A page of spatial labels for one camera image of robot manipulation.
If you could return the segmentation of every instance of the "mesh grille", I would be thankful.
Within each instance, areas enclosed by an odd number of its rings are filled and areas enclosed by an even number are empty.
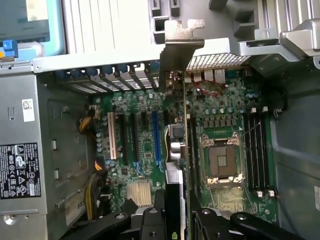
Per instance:
[[[232,53],[194,56],[187,70],[201,70],[221,67],[233,67],[243,64],[250,56],[237,56]]]

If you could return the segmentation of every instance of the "blue latch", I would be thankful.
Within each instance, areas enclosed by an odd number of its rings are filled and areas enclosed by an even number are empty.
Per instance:
[[[3,41],[3,51],[5,57],[15,57],[18,58],[18,42],[16,40],[4,40]]]

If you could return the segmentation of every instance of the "green circuit board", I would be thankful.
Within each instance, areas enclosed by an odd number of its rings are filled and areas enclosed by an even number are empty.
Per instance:
[[[240,144],[236,150],[237,170],[246,169],[246,155],[243,135],[245,133],[244,120],[241,111],[251,107],[260,107],[264,104],[259,95],[259,86],[256,83],[243,80],[239,77],[238,71],[226,73],[227,87],[221,96],[202,96],[192,84],[189,87],[187,96],[188,113],[195,118],[196,138],[198,145],[201,145],[201,137],[206,135],[209,139],[230,138],[237,133]],[[116,211],[123,204],[127,197],[135,197],[140,206],[151,205],[157,189],[165,187],[164,161],[166,158],[166,146],[164,141],[165,117],[167,112],[171,116],[176,114],[176,101],[172,97],[152,89],[135,92],[117,92],[111,95],[95,98],[95,103],[101,107],[101,120],[96,121],[96,131],[103,134],[101,139],[102,147],[97,156],[104,158],[110,168],[110,187],[112,188],[112,210]],[[108,127],[105,123],[107,113],[113,112],[116,115],[116,143],[119,148],[118,158],[110,160],[108,147]],[[155,131],[154,118],[158,123]],[[132,114],[135,115],[136,132],[133,132]],[[274,166],[271,148],[270,126],[266,124],[267,153],[269,164],[270,184],[274,184]],[[159,136],[159,146],[155,135]],[[126,159],[124,159],[124,139],[127,141]],[[161,162],[157,162],[157,151],[160,154]],[[265,195],[257,197],[248,190],[246,179],[241,186],[210,188],[203,181],[204,175],[209,175],[209,161],[207,149],[203,149],[203,160],[200,161],[201,171],[200,201],[203,207],[216,208],[228,213],[247,211],[258,217],[275,222],[277,209],[275,199]],[[145,191],[150,186],[150,193],[136,196],[135,191]]]

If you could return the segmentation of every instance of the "connector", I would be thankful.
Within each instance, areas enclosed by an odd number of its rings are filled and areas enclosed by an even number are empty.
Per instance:
[[[110,158],[116,160],[118,158],[117,132],[116,132],[116,115],[114,112],[107,113],[108,133],[110,143]]]

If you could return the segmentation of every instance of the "metal panel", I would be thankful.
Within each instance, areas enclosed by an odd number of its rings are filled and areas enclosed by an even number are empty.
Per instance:
[[[0,145],[37,143],[42,194],[0,200],[2,237],[58,240],[69,228],[65,202],[79,194],[93,171],[89,167],[93,152],[75,126],[87,101],[80,94],[50,89],[33,73],[1,75],[0,85],[0,121],[2,134],[6,136],[0,139]],[[34,121],[24,122],[23,99],[33,99]],[[11,119],[9,108],[14,108]],[[57,150],[53,150],[53,140]],[[54,169],[58,168],[60,177],[54,180]]]
[[[291,31],[305,20],[320,17],[319,0],[257,0],[259,29]]]
[[[315,186],[320,187],[319,71],[289,72],[286,87],[288,111],[272,122],[272,145],[277,188],[297,232],[305,239],[319,239],[320,210]],[[294,232],[279,207],[280,225]]]

